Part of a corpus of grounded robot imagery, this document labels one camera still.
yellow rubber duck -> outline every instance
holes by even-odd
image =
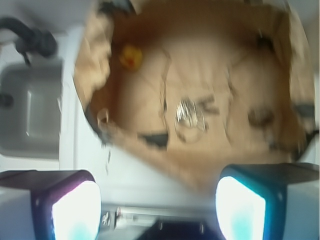
[[[126,44],[119,55],[122,66],[132,72],[137,71],[140,68],[142,58],[141,49],[131,44]]]

light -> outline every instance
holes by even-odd
[[[262,240],[266,200],[231,176],[223,177],[215,194],[216,214],[227,240]]]
[[[84,181],[52,206],[56,240],[94,240],[101,215],[101,193],[93,181]]]

torn cardboard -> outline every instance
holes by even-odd
[[[75,64],[78,96],[103,143],[206,193],[228,164],[290,161],[290,151],[306,140],[292,105],[314,103],[307,39],[296,13],[214,0],[136,1],[134,7],[139,14],[93,10]],[[142,50],[136,72],[120,64],[126,44]],[[184,98],[205,121],[193,143],[177,135]],[[218,111],[199,105],[207,98]],[[273,114],[261,128],[248,119],[259,108]],[[165,147],[141,137],[154,135],[167,135]]]

stainless steel sink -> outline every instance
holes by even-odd
[[[13,97],[0,106],[0,154],[58,159],[62,61],[28,67],[11,65],[0,74],[0,94]]]

black hose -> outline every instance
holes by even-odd
[[[8,29],[17,34],[26,43],[34,41],[35,33],[21,21],[13,17],[0,18],[0,29]]]

